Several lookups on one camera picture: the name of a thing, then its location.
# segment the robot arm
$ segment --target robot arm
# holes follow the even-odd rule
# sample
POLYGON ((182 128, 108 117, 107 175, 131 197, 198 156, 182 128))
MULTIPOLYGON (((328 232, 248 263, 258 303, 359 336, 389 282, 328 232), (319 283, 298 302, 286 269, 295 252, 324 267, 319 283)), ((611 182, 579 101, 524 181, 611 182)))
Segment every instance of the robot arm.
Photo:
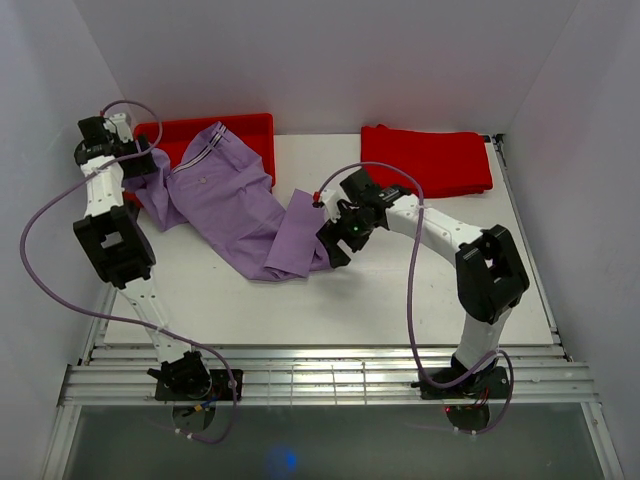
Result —
MULTIPOLYGON (((356 252, 364 247, 377 227, 415 238, 418 214, 423 207, 408 190, 397 186, 383 189, 373 183, 363 169, 351 174, 340 186, 348 200, 335 191, 325 190, 316 204, 324 206, 329 215, 317 236, 329 252, 332 267, 345 266, 350 261, 338 242, 343 241, 356 252)), ((529 287, 529 279, 511 234, 500 225, 484 230, 435 208, 425 208, 420 235, 423 245, 455 268, 458 299, 466 311, 451 368, 434 376, 438 382, 447 382, 458 378, 498 347, 504 324, 529 287)), ((476 393, 492 380, 504 385, 503 378, 506 379, 504 369, 496 367, 494 360, 488 360, 459 387, 442 391, 420 382, 420 388, 423 398, 443 398, 452 392, 476 393)), ((504 395, 504 387, 493 391, 495 398, 504 395)))
MULTIPOLYGON (((166 329, 169 319, 153 280, 155 255, 136 222, 137 207, 122 195, 124 178, 153 173, 157 167, 149 154, 104 168, 114 158, 135 153, 138 147, 145 150, 149 144, 144 136, 134 140, 125 114, 90 117, 78 126, 84 140, 76 149, 76 163, 85 176, 99 173, 87 183, 85 216, 73 225, 76 237, 100 279, 113 284, 141 320, 166 329)), ((207 395, 212 381, 200 352, 157 329, 148 328, 147 333, 161 364, 160 370, 149 369, 148 374, 173 395, 207 395)))

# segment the white table surface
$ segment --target white table surface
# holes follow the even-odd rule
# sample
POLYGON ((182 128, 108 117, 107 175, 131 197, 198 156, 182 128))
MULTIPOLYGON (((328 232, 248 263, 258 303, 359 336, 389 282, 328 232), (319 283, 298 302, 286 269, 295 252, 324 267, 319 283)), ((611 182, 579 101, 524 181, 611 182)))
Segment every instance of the white table surface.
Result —
MULTIPOLYGON (((494 188, 429 204, 466 223, 511 230, 531 288, 502 334, 504 345, 552 343, 540 293, 493 147, 486 144, 494 188)), ((294 188, 313 192, 337 168, 359 161, 360 135, 280 135, 275 139, 274 195, 287 205, 294 188)), ((227 265, 189 225, 160 233, 146 214, 140 226, 156 253, 154 276, 171 329, 212 345, 405 346, 405 297, 412 240, 376 230, 349 266, 285 283, 250 282, 227 265)), ((455 271, 426 248, 418 256, 414 321, 422 345, 457 344, 464 310, 455 271)), ((135 318, 118 295, 115 315, 135 318)), ((107 344, 150 344, 136 326, 110 322, 107 344)))

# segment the aluminum frame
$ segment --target aluminum frame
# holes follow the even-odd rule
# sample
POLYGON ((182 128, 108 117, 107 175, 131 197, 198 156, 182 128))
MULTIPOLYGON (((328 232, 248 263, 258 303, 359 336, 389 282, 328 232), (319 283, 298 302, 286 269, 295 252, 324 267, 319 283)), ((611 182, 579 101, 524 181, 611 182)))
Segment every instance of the aluminum frame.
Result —
MULTIPOLYGON (((515 204, 500 144, 502 174, 531 260, 537 287, 552 332, 553 345, 505 348, 515 367, 514 403, 580 403, 585 422, 606 479, 623 478, 601 405, 587 364, 572 362, 562 348, 557 327, 515 204)), ((101 312, 109 312, 116 291, 105 289, 101 312)), ((58 407, 55 428, 42 478, 64 475, 82 407, 87 405, 165 406, 153 399, 154 380, 147 368, 157 365, 149 346, 106 345, 107 322, 93 319, 81 365, 69 367, 58 407)), ((455 346, 422 347, 425 368, 449 364, 455 346)), ((251 405, 398 405, 453 404, 456 401, 421 400, 409 387, 416 379, 411 351, 405 348, 219 348, 234 368, 245 371, 241 406, 251 405)), ((209 368, 221 365, 204 353, 209 368)))

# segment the white wall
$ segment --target white wall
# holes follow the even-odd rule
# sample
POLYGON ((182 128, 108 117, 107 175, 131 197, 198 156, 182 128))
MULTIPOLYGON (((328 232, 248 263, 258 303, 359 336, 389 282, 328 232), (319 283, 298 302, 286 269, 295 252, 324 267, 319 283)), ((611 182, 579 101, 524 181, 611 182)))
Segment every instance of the white wall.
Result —
POLYGON ((640 478, 640 4, 583 0, 507 136, 518 206, 568 351, 589 361, 640 478))
MULTIPOLYGON (((18 238, 38 207, 80 178, 76 121, 121 94, 71 0, 1 0, 0 65, 0 477, 22 480, 40 473, 88 322, 36 290, 18 238)), ((93 307, 99 282, 71 230, 83 205, 79 192, 43 217, 29 252, 56 291, 93 307)))
POLYGON ((577 0, 75 0, 122 92, 291 132, 504 131, 577 0))

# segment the red tray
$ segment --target red tray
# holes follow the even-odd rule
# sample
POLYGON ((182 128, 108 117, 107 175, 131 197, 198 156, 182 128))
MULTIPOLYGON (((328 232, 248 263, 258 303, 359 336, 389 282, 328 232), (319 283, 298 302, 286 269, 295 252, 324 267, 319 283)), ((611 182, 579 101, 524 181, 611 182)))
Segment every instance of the red tray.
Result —
MULTIPOLYGON (((184 151, 198 132, 222 122, 225 127, 235 133, 254 152, 262 157, 264 171, 271 175, 272 185, 276 184, 276 162, 273 149, 273 117, 270 113, 253 115, 234 115, 231 117, 192 118, 162 122, 164 132, 158 148, 167 152, 171 159, 171 167, 182 160, 184 151)), ((134 130, 134 135, 141 133, 152 142, 158 135, 156 123, 142 123, 134 130)))

